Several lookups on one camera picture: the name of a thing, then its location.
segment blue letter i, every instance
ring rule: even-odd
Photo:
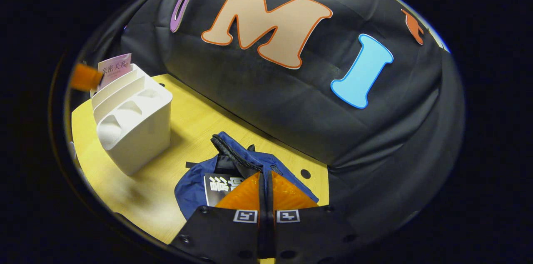
[[[367,94],[387,63],[394,57],[383,44],[369,35],[359,35],[362,44],[354,64],[342,80],[333,80],[331,90],[348,104],[363,109],[367,106]]]

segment letter m cutout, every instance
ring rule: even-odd
[[[226,0],[211,29],[202,33],[202,40],[228,45],[229,33],[237,20],[237,34],[242,49],[249,48],[266,33],[274,30],[270,40],[259,46],[261,57],[290,69],[301,66],[300,53],[307,39],[322,19],[333,12],[314,0],[291,0],[268,11],[266,0]]]

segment wooden surface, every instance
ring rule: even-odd
[[[128,177],[101,146],[88,100],[72,112],[72,135],[85,176],[106,205],[148,234],[170,243],[185,224],[174,197],[174,187],[189,170],[185,162],[202,162],[217,154],[210,139],[225,131],[245,148],[274,154],[320,199],[329,202],[326,166],[279,142],[242,119],[199,95],[170,75],[155,76],[173,95],[171,146],[140,171]],[[300,171],[311,173],[310,179]]]

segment blue fabric bag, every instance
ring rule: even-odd
[[[313,192],[297,179],[273,154],[255,152],[251,148],[245,149],[225,132],[213,135],[211,142],[219,150],[219,154],[194,165],[183,175],[174,189],[177,204],[185,219],[188,220],[197,207],[207,205],[204,175],[206,173],[217,173],[217,169],[232,169],[245,178],[261,170],[265,176],[263,184],[265,192],[268,183],[268,172],[272,170],[297,186],[314,202],[318,202],[318,198]]]

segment black zipper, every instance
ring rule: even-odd
[[[217,139],[217,141],[219,141],[220,144],[222,144],[222,146],[224,146],[224,148],[227,150],[228,154],[226,156],[229,156],[234,162],[236,162],[237,164],[240,164],[248,169],[255,169],[256,171],[261,171],[263,172],[263,168],[262,167],[259,167],[257,165],[254,165],[250,162],[248,162],[247,160],[244,160],[244,158],[242,158],[240,156],[240,154],[238,154],[238,152],[235,152],[231,146],[229,146],[228,143],[226,143],[224,141],[224,139],[222,139],[220,136],[218,135],[213,135],[213,138]]]

